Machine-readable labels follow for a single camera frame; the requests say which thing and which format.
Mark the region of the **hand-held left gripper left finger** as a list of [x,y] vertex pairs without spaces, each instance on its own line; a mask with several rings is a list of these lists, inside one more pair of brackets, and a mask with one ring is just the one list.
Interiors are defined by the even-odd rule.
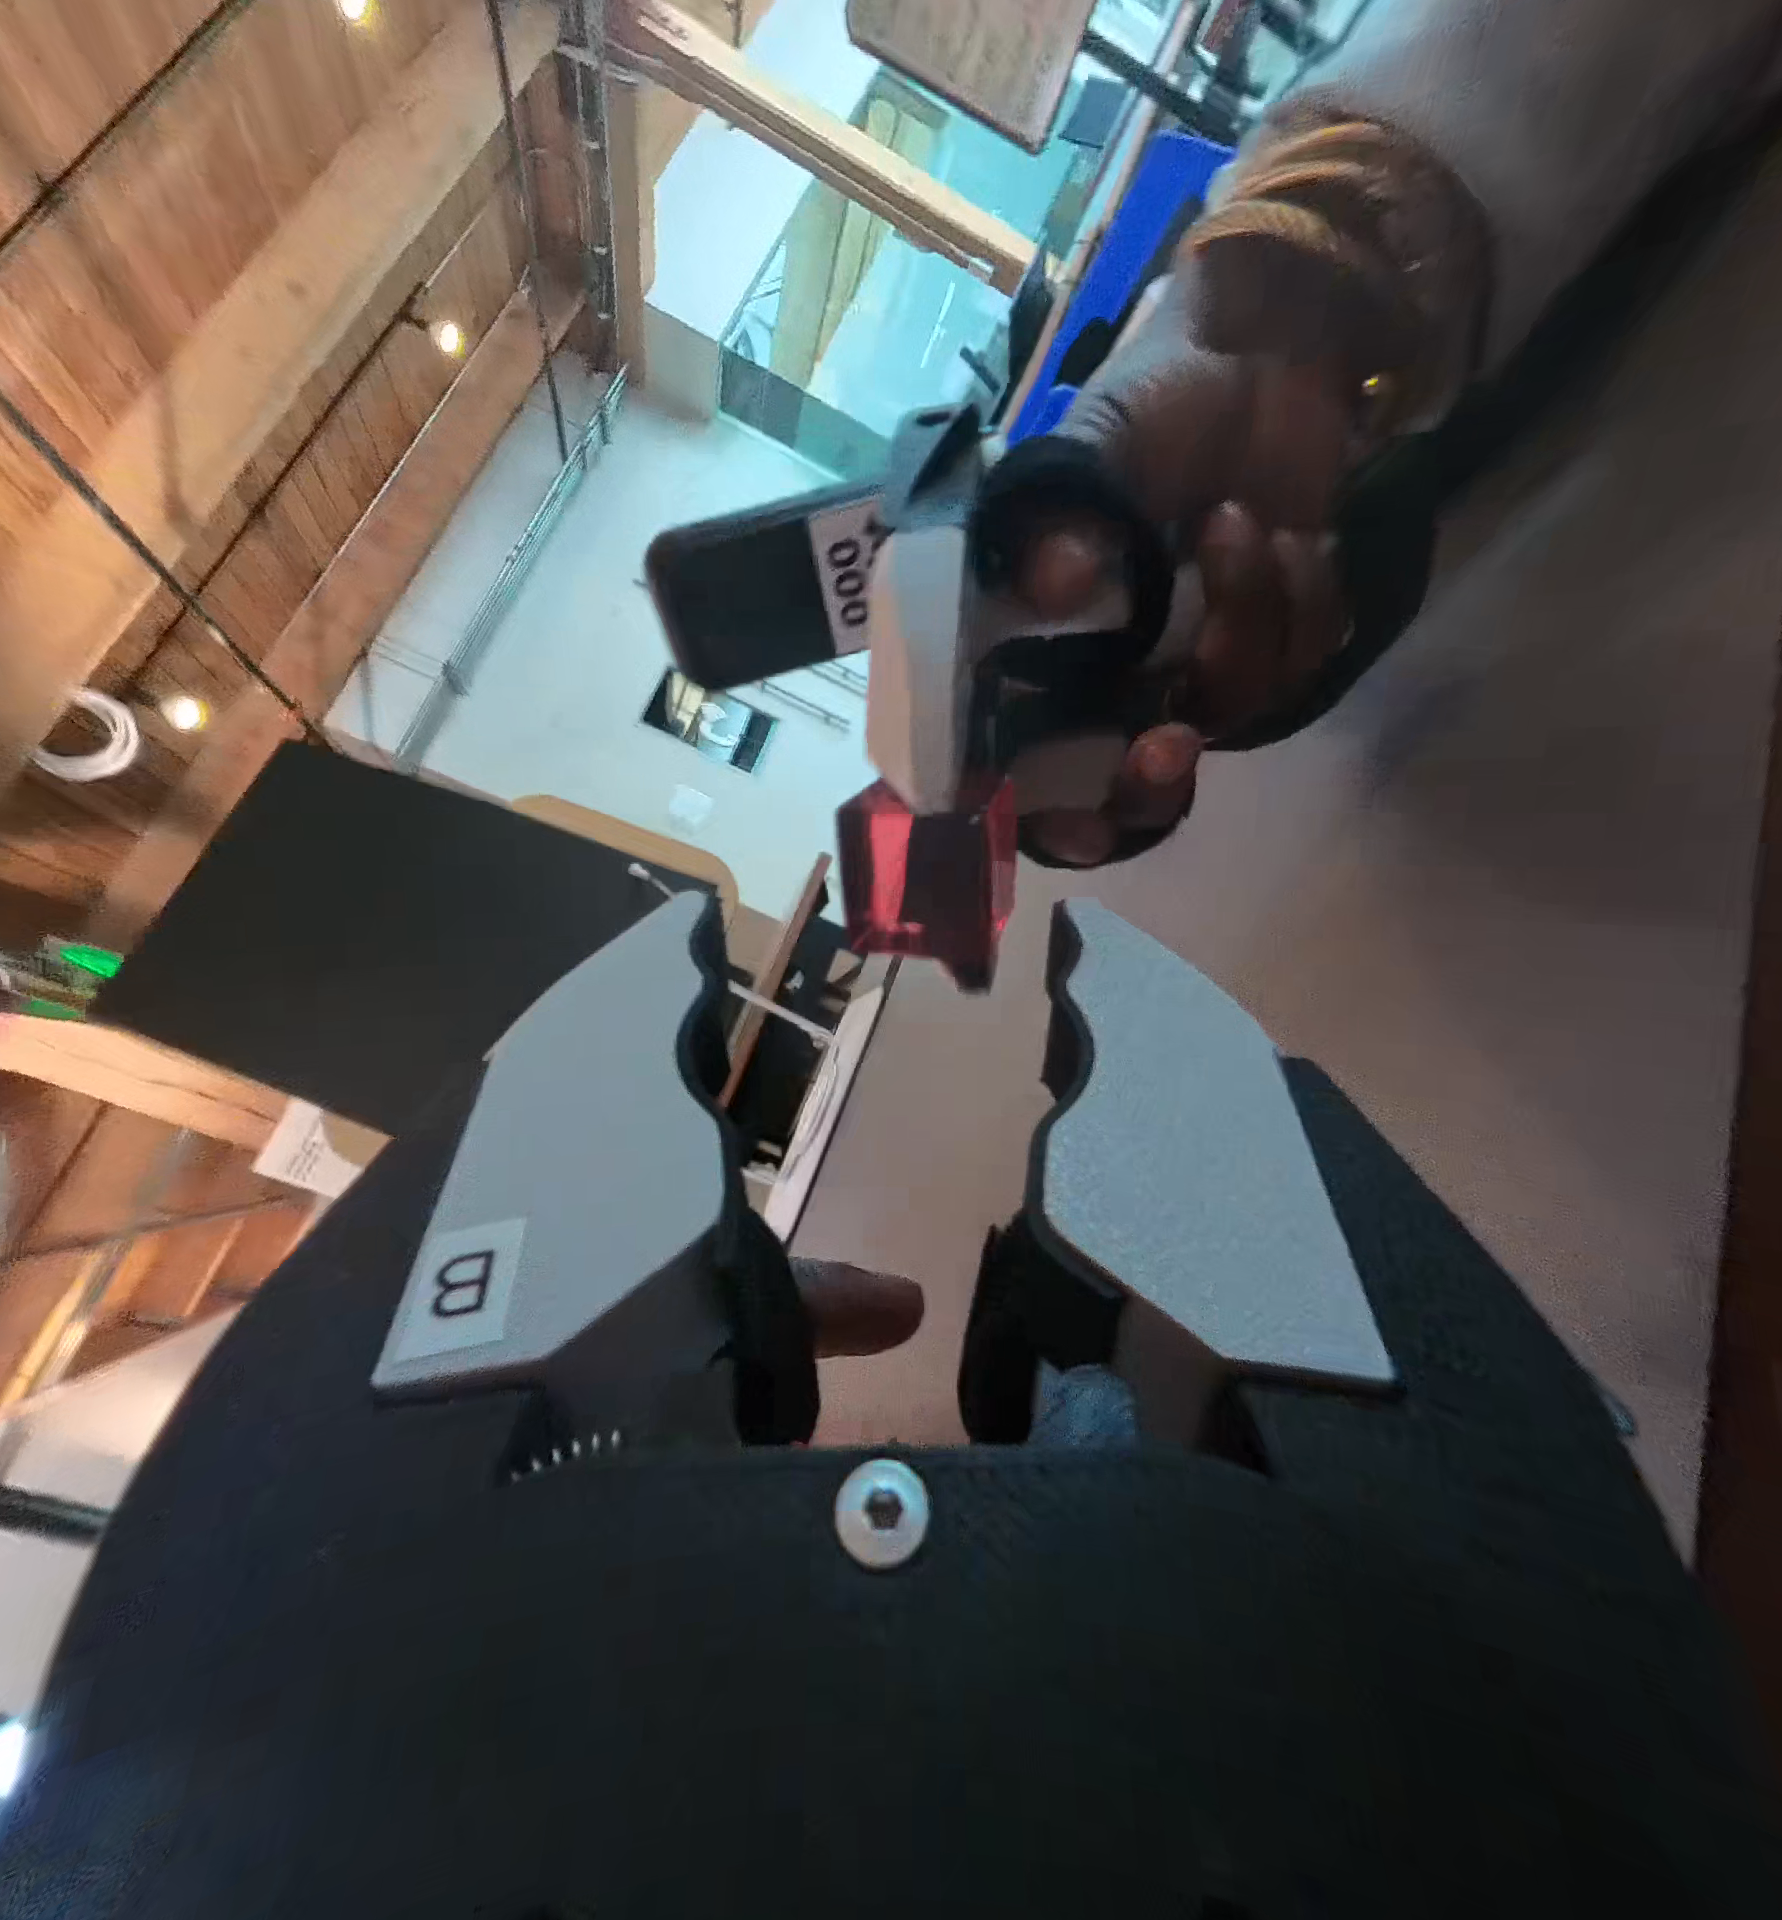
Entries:
[[545,1444],[810,1442],[810,1321],[715,1103],[721,991],[721,908],[673,891],[488,1045],[373,1401],[526,1393]]

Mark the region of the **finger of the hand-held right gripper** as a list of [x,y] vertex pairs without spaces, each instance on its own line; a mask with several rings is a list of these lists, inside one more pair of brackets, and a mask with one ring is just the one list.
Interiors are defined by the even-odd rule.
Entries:
[[985,812],[1039,818],[1108,801],[1131,755],[1134,638],[1020,633],[985,655]]
[[973,620],[959,521],[900,526],[865,595],[865,755],[918,818],[958,812],[971,740],[967,620]]

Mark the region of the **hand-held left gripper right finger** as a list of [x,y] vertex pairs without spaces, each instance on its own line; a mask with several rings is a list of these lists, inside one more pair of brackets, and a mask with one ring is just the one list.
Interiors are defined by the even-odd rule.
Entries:
[[959,1345],[973,1444],[1021,1444],[1086,1387],[1162,1450],[1241,1450],[1241,1387],[1396,1401],[1287,1063],[1241,1000],[1065,897],[1043,1084]]

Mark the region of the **blue storage bin white label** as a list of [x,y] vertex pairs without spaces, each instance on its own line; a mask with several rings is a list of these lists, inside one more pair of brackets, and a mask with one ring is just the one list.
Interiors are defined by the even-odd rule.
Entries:
[[1039,368],[1021,380],[1021,394],[1005,429],[1007,448],[1048,435],[1065,418],[1071,397],[1121,345],[1144,293],[1168,278],[1179,242],[1198,224],[1204,190],[1230,169],[1230,157],[1230,145],[1188,129],[1156,129],[1144,145],[1131,187],[1096,232],[1096,243],[1056,328],[1048,328],[1048,350],[1039,353]]

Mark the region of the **framed wall picture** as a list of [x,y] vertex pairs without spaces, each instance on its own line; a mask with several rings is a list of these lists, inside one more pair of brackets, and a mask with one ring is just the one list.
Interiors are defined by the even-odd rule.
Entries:
[[641,722],[661,733],[677,740],[684,751],[690,751],[708,761],[737,767],[737,773],[757,773],[778,722],[728,693],[712,693],[690,677],[684,677],[677,668],[666,668],[660,677],[660,685],[647,693]]

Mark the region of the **person's left hand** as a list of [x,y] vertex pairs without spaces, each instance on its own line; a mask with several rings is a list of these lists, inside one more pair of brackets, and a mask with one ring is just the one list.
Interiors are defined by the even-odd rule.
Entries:
[[793,1259],[816,1357],[881,1357],[903,1351],[925,1316],[925,1292],[856,1262]]

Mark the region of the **white paper notice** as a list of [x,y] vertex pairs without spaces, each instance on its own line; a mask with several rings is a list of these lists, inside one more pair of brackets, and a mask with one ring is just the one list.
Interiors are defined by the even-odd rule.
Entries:
[[257,1154],[257,1175],[305,1190],[314,1201],[336,1201],[373,1160],[380,1136],[350,1119],[336,1119],[307,1101],[285,1101],[273,1131]]

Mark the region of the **person's right forearm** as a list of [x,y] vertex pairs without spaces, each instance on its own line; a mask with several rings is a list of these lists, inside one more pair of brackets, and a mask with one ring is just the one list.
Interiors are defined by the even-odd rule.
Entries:
[[1364,19],[1245,137],[1223,203],[1353,169],[1335,224],[1420,299],[1412,418],[1521,345],[1695,148],[1782,98],[1782,0],[1415,0]]

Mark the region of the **red transparent cube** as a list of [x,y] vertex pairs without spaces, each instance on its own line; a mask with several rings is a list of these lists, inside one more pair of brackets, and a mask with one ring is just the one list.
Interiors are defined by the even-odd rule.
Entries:
[[911,812],[868,782],[835,812],[845,946],[931,961],[959,994],[991,994],[1020,897],[1015,782],[973,773],[952,812]]

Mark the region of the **grey desk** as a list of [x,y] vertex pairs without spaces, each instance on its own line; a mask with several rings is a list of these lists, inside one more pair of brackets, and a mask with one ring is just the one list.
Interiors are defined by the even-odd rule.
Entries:
[[1625,1397],[1693,1550],[1776,638],[1782,137],[1450,512],[1420,620],[1335,713],[1212,755],[1140,866],[1021,869],[991,994],[900,969],[797,1250],[923,1283],[925,1321],[821,1365],[816,1442],[959,1442],[1081,891],[1372,1119]]

